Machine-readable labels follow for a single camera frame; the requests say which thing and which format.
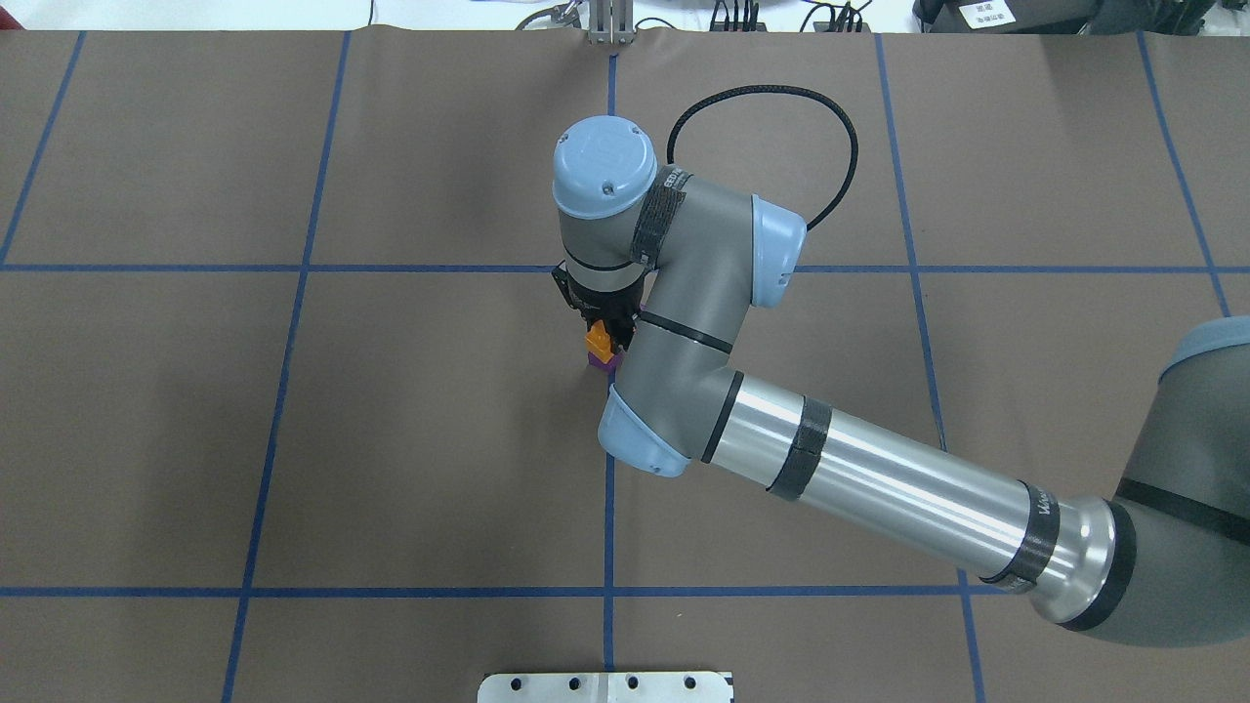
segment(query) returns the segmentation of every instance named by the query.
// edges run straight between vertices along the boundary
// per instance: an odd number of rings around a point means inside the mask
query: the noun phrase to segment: robotic manipulator
[[[1184,338],[1114,498],[1065,500],[728,367],[748,308],[790,281],[808,233],[795,213],[659,165],[616,116],[560,138],[552,194],[566,253],[552,275],[610,352],[629,350],[599,425],[618,459],[661,477],[722,467],[1095,638],[1250,634],[1250,316]]]

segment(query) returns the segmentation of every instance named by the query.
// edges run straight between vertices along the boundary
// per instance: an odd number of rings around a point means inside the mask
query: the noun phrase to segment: white bracket
[[[634,0],[588,0],[590,21],[586,39],[591,44],[634,43]]]
[[[494,674],[478,703],[734,703],[734,674],[620,672]]]

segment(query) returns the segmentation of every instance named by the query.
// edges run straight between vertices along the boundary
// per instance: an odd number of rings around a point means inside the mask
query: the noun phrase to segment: gray robot arm
[[[600,423],[616,458],[666,477],[691,459],[722,467],[1091,637],[1250,634],[1250,318],[1185,338],[1111,500],[1061,500],[729,368],[746,310],[775,305],[794,271],[794,213],[659,166],[620,118],[574,125],[555,174],[570,301],[636,296],[659,271]]]

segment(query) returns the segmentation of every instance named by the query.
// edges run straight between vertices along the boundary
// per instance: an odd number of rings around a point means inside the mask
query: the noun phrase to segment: white label
[[[968,23],[968,26],[972,29],[1009,25],[1015,21],[1015,15],[1011,14],[1011,8],[1008,8],[1006,0],[960,5],[959,11],[964,14],[964,21]]]

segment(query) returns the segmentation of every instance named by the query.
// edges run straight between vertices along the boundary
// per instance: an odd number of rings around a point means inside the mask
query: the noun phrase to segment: light blue cap
[[[551,195],[566,215],[610,218],[646,195],[658,169],[651,138],[638,125],[610,115],[586,118],[555,145]]]
[[[599,420],[599,444],[621,462],[666,478],[681,475],[690,464],[625,404],[615,383],[608,388],[608,407]]]
[[[1159,378],[1161,379],[1172,367],[1190,357],[1241,344],[1250,344],[1250,316],[1220,318],[1202,323],[1180,340],[1180,344],[1176,345],[1176,354],[1172,355],[1172,360],[1164,369],[1164,373],[1159,374]]]
[[[751,195],[755,265],[751,270],[751,305],[772,308],[781,301],[790,274],[799,265],[808,223],[785,208]]]

